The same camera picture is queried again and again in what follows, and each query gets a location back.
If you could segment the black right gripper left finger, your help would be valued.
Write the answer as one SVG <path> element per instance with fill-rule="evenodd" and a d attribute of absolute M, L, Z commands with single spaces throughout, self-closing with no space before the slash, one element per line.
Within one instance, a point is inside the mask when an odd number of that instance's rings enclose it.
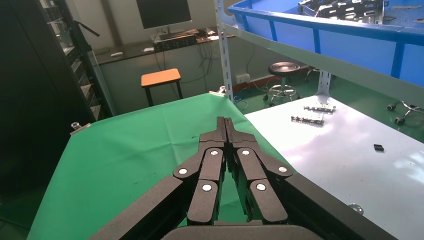
<path fill-rule="evenodd" d="M 178 165 L 173 176 L 183 181 L 188 226 L 213 225 L 218 219 L 222 184 L 225 178 L 227 132 L 225 118 L 216 118 L 216 129 L 199 136 L 198 150 Z"/>

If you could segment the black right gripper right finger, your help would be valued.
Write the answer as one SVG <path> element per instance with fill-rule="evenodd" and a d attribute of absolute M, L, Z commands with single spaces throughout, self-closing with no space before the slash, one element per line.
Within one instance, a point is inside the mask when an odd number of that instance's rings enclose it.
<path fill-rule="evenodd" d="M 230 117 L 225 118 L 225 129 L 228 169 L 247 221 L 285 224 L 289 216 L 280 191 L 283 181 L 294 174 L 294 169 L 262 151 L 253 134 L 236 130 Z"/>

